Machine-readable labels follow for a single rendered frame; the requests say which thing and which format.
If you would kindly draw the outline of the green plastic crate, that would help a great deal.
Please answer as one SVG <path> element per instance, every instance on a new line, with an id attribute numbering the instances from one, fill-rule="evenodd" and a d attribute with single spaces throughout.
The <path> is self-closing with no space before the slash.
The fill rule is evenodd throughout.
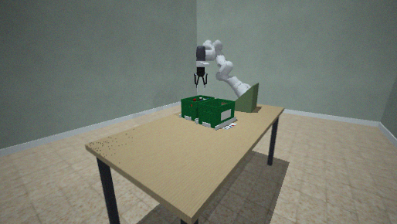
<path id="1" fill-rule="evenodd" d="M 227 103 L 222 105 L 223 103 Z M 198 123 L 206 122 L 211 128 L 234 118 L 235 104 L 231 100 L 214 99 L 198 104 Z"/>
<path id="2" fill-rule="evenodd" d="M 202 99 L 206 100 L 200 100 L 199 98 L 202 97 Z M 208 98 L 208 99 L 207 99 Z M 196 99 L 197 102 L 194 102 L 193 99 Z M 185 99 L 181 99 L 181 106 L 182 106 L 182 117 L 185 118 L 185 116 L 191 117 L 193 121 L 195 121 L 196 118 L 199 117 L 199 104 L 212 100 L 211 97 L 203 96 L 203 95 L 198 95 L 194 97 L 188 97 Z M 192 104 L 192 107 L 191 107 Z"/>

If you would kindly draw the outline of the white paper pick list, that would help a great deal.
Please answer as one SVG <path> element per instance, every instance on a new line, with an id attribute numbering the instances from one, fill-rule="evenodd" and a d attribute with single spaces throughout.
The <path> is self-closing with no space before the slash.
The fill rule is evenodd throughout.
<path id="1" fill-rule="evenodd" d="M 237 124 L 231 123 L 231 124 L 228 124 L 228 125 L 226 125 L 225 127 L 223 127 L 223 129 L 228 130 L 228 129 L 230 129 L 231 127 L 233 127 L 233 126 L 235 126 L 235 125 L 237 125 Z"/>

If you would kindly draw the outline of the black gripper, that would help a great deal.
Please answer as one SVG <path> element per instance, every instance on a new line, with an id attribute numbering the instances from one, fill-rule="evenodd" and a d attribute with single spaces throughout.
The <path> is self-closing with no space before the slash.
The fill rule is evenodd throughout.
<path id="1" fill-rule="evenodd" d="M 203 70 L 203 71 L 199 71 L 199 70 Z M 196 83 L 196 74 L 198 75 L 197 83 Z M 205 81 L 203 77 L 204 75 L 205 75 Z M 199 77 L 202 77 L 204 83 L 204 92 L 205 92 L 205 85 L 207 84 L 207 75 L 208 74 L 205 73 L 205 67 L 197 67 L 197 73 L 194 73 L 196 88 L 198 88 Z"/>

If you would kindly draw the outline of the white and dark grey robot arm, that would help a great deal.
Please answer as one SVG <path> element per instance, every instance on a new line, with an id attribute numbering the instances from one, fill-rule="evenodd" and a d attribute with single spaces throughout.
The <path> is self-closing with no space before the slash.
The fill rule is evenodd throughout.
<path id="1" fill-rule="evenodd" d="M 206 51 L 213 50 L 213 51 Z M 202 46 L 197 46 L 196 50 L 196 66 L 204 67 L 209 66 L 206 59 L 211 61 L 215 60 L 218 67 L 221 67 L 217 74 L 216 79 L 219 81 L 227 82 L 234 90 L 237 97 L 241 97 L 251 86 L 243 83 L 237 79 L 236 76 L 229 76 L 228 74 L 232 71 L 233 64 L 230 61 L 226 61 L 224 54 L 221 52 L 222 43 L 216 40 L 212 43 L 210 40 L 206 40 Z M 221 66 L 220 66 L 221 64 Z M 244 85 L 243 85 L 244 84 Z"/>

